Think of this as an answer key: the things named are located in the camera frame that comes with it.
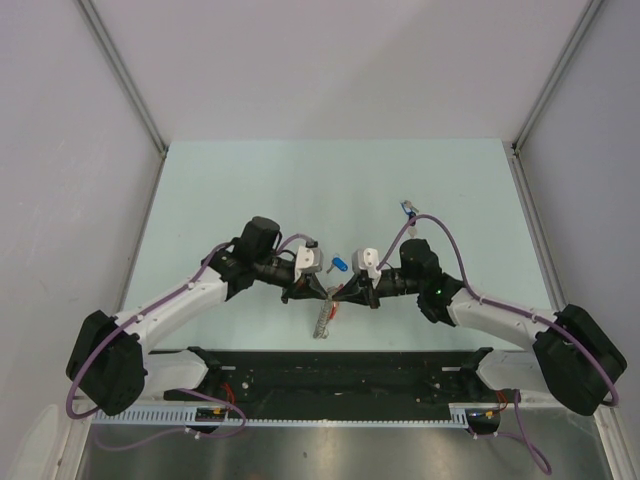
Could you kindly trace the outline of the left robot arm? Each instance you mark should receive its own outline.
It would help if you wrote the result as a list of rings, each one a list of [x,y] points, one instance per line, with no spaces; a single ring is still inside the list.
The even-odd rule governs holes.
[[[66,367],[71,387],[66,412],[78,392],[94,403],[95,412],[117,415],[140,398],[187,389],[197,398],[214,397],[221,387],[212,360],[196,348],[154,354],[166,337],[200,314],[224,304],[255,282],[281,288],[284,300],[327,297],[317,274],[323,254],[316,240],[302,235],[303,245],[290,260],[281,258],[290,240],[279,225],[255,216],[240,236],[216,247],[198,269],[168,292],[128,311],[108,315],[97,310],[82,323]]]

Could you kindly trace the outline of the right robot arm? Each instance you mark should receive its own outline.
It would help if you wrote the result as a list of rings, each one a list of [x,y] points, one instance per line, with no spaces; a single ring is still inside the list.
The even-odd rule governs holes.
[[[415,295],[433,323],[475,329],[518,346],[516,352],[485,348],[461,376],[463,393],[484,401],[496,390],[553,396],[564,407],[592,415],[613,397],[610,388],[627,361],[594,318],[569,304],[560,311],[526,309],[473,293],[445,273],[424,239],[400,246],[400,265],[379,270],[376,250],[359,250],[354,275],[334,298],[376,309],[386,297]]]

